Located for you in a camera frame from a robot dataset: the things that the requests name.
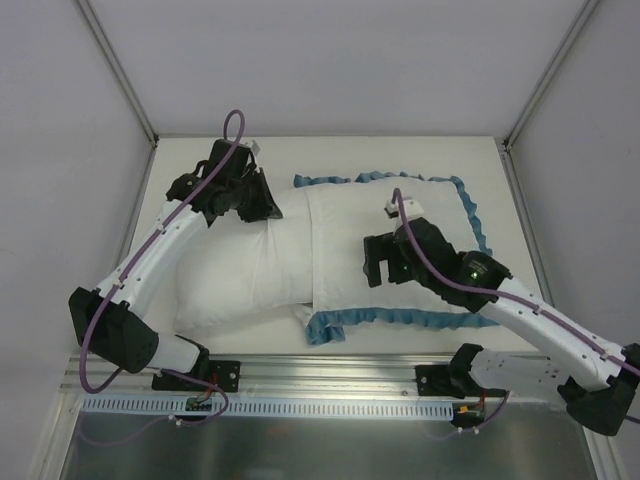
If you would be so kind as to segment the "blue patterned pillowcase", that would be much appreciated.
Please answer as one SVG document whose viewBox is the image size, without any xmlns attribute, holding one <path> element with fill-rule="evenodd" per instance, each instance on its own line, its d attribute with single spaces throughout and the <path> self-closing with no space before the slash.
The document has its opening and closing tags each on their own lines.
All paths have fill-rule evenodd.
<svg viewBox="0 0 640 480">
<path fill-rule="evenodd" d="M 401 221 L 384 211 L 394 189 L 407 210 L 423 207 L 426 218 L 413 233 L 432 265 L 453 279 L 466 253 L 493 254 L 462 179 L 374 171 L 354 180 L 297 175 L 293 184 L 308 204 L 311 237 L 303 245 L 312 262 L 312 297 L 298 311 L 309 344 L 343 341 L 345 327 L 376 320 L 432 330 L 491 326 L 477 308 L 464 307 L 464 293 L 442 299 L 445 286 L 424 268 Z"/>
</svg>

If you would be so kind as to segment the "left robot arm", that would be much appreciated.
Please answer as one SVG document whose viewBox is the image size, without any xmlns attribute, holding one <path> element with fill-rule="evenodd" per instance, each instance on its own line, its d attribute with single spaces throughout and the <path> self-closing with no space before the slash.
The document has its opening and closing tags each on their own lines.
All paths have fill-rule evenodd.
<svg viewBox="0 0 640 480">
<path fill-rule="evenodd" d="M 71 294 L 68 305 L 81 348 L 79 377 L 85 391 L 104 389 L 89 383 L 90 354 L 119 372 L 160 371 L 188 390 L 206 384 L 208 350 L 179 335 L 160 334 L 144 318 L 163 275 L 197 236 L 229 211 L 245 223 L 282 216 L 253 148 L 223 138 L 214 142 L 207 159 L 173 181 L 137 249 L 95 288 L 79 287 Z"/>
</svg>

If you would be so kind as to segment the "white pillow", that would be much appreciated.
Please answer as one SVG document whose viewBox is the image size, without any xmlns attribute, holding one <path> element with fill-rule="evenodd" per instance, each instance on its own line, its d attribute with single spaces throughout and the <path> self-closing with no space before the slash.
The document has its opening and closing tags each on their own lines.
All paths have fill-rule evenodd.
<svg viewBox="0 0 640 480">
<path fill-rule="evenodd" d="M 281 219 L 245 223 L 226 215 L 181 257 L 175 273 L 178 332 L 232 330 L 279 307 L 312 302 L 308 197 L 289 189 L 275 200 Z"/>
</svg>

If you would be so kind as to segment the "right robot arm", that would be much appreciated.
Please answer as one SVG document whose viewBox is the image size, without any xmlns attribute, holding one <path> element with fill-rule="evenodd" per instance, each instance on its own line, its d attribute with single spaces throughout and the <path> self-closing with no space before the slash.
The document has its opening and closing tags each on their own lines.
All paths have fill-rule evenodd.
<svg viewBox="0 0 640 480">
<path fill-rule="evenodd" d="M 529 291 L 509 269 L 480 251 L 454 249 L 437 226 L 415 218 L 363 241 L 370 287 L 410 281 L 517 334 L 542 358 L 528 360 L 465 343 L 447 366 L 447 394 L 499 389 L 558 404 L 581 426 L 614 436 L 639 386 L 639 346 L 620 346 L 589 332 Z"/>
</svg>

